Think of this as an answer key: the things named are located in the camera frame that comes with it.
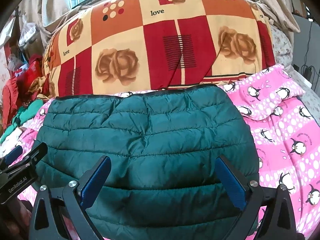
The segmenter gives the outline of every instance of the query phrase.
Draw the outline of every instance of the curtain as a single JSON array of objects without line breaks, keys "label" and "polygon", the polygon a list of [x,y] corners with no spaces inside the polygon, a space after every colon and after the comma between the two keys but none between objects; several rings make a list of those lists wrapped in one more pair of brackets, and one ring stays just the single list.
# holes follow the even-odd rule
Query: curtain
[{"label": "curtain", "polygon": [[256,0],[265,15],[275,22],[275,26],[282,30],[293,45],[293,32],[300,32],[300,28],[292,15],[291,0]]},{"label": "curtain", "polygon": [[[38,25],[41,35],[39,46],[44,49],[48,45],[50,38],[59,30],[61,26],[80,10],[87,7],[78,6],[71,10],[68,0],[22,0],[19,4],[20,16],[25,14],[28,22]],[[20,20],[20,30],[23,27],[22,17]]]}]

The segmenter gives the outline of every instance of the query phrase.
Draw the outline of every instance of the folded blanket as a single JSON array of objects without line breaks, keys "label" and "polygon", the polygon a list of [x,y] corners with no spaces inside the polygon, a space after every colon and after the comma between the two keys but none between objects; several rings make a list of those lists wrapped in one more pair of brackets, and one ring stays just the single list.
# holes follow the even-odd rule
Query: folded blanket
[{"label": "folded blanket", "polygon": [[60,97],[228,83],[275,64],[269,27],[245,0],[108,0],[52,38],[44,74]]}]

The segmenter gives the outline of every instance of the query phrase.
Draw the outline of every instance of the electrical wire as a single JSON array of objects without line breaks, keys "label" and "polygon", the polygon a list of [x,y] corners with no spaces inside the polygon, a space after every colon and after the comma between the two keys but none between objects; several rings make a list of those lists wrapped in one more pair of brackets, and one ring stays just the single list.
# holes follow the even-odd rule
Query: electrical wire
[{"label": "electrical wire", "polygon": [[308,52],[309,52],[309,46],[310,46],[310,40],[311,40],[311,27],[312,27],[312,24],[313,22],[311,22],[310,24],[310,30],[309,30],[309,40],[308,40],[308,44],[307,44],[307,52],[306,54],[304,55],[304,64],[302,65],[301,67],[301,75],[303,75],[305,69],[306,69],[306,64],[307,64],[307,55],[308,55]]},{"label": "electrical wire", "polygon": [[315,90],[316,90],[316,87],[317,87],[317,85],[318,85],[318,82],[319,82],[319,78],[320,78],[320,69],[319,69],[319,72],[317,73],[317,72],[316,72],[316,68],[315,68],[314,66],[311,65],[309,68],[313,70],[312,85],[313,85],[315,76],[317,75],[317,77],[318,77],[318,78],[317,78],[316,85],[315,85],[315,89],[314,89],[314,91],[315,91]]}]

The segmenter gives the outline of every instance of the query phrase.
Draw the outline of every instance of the quilted jacket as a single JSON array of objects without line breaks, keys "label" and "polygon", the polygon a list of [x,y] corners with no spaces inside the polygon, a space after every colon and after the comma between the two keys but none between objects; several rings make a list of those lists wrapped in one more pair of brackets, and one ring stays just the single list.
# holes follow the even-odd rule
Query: quilted jacket
[{"label": "quilted jacket", "polygon": [[37,165],[36,189],[64,187],[102,155],[111,158],[111,173],[87,213],[114,240],[220,240],[239,210],[217,179],[215,159],[225,155],[259,181],[250,128],[213,85],[57,98],[37,141],[48,145],[48,155]]}]

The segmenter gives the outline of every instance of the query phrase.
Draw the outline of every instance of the red cloth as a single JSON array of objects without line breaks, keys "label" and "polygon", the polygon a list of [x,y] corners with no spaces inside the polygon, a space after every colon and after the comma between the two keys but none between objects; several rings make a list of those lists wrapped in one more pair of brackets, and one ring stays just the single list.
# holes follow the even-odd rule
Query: red cloth
[{"label": "red cloth", "polygon": [[17,84],[19,89],[19,94],[21,97],[23,97],[26,93],[28,93],[28,90],[33,83],[33,81],[37,77],[42,76],[42,71],[40,67],[39,61],[34,61],[28,68],[28,70],[24,73],[22,73],[20,76],[17,77]]},{"label": "red cloth", "polygon": [[18,108],[22,105],[18,97],[18,86],[17,86],[16,77],[13,77],[6,82],[2,90],[2,96],[3,96],[2,123],[3,123],[3,128],[6,129],[10,125],[12,118],[17,113]]},{"label": "red cloth", "polygon": [[42,56],[38,54],[33,54],[29,59],[29,65],[32,65],[35,61],[42,62]]}]

